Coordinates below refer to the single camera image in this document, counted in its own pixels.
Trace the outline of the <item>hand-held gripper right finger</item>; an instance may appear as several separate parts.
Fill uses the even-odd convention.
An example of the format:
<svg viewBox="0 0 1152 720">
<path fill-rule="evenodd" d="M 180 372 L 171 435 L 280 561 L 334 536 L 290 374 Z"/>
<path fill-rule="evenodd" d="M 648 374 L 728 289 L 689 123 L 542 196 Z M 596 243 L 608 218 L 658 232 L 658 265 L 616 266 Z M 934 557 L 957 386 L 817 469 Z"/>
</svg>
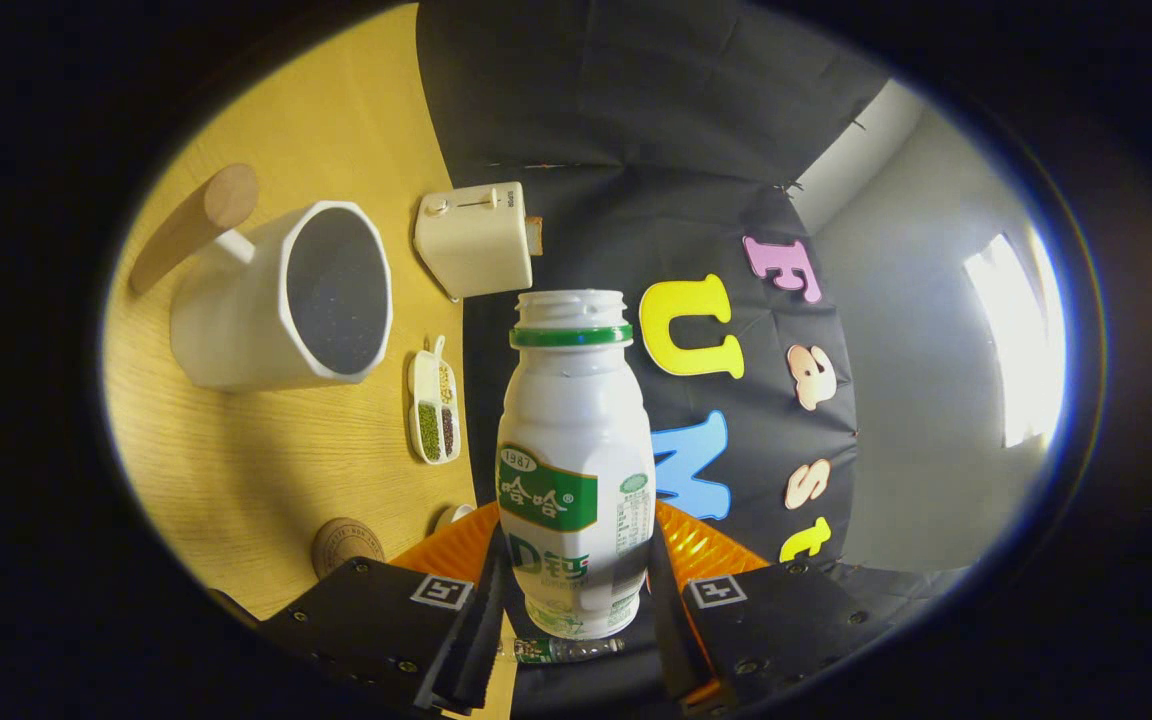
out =
<svg viewBox="0 0 1152 720">
<path fill-rule="evenodd" d="M 647 579 L 666 694 L 684 714 L 750 714 L 803 694 L 890 632 L 803 560 L 768 562 L 655 503 Z"/>
</svg>

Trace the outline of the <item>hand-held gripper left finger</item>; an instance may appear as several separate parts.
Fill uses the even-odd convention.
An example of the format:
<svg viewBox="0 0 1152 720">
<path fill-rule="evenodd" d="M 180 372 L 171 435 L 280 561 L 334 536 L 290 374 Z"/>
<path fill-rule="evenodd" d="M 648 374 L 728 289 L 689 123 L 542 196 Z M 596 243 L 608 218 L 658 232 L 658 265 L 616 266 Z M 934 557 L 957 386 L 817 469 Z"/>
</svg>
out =
<svg viewBox="0 0 1152 720">
<path fill-rule="evenodd" d="M 471 714 L 486 703 L 502 632 L 499 521 L 490 502 L 391 561 L 338 555 L 259 632 L 396 714 Z"/>
</svg>

